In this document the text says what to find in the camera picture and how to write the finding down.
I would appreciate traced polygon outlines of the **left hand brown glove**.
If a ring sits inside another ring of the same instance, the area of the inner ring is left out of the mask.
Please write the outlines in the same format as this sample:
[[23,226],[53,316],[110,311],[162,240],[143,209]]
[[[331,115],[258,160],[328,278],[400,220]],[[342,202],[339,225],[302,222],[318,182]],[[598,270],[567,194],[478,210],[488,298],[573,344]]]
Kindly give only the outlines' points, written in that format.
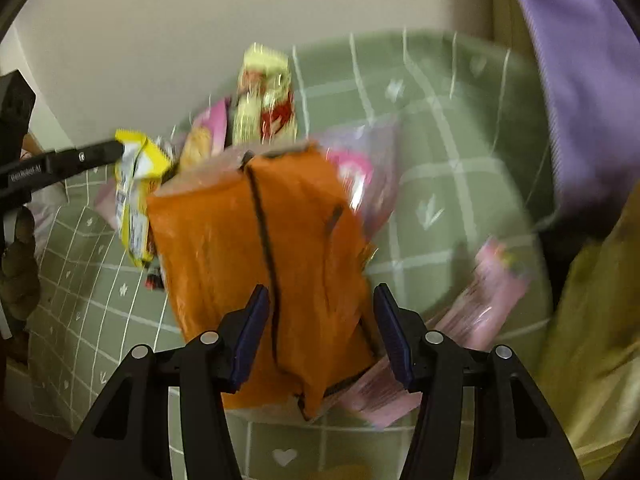
[[35,249],[35,219],[28,208],[21,207],[14,221],[14,241],[1,256],[1,301],[20,322],[27,321],[40,300]]

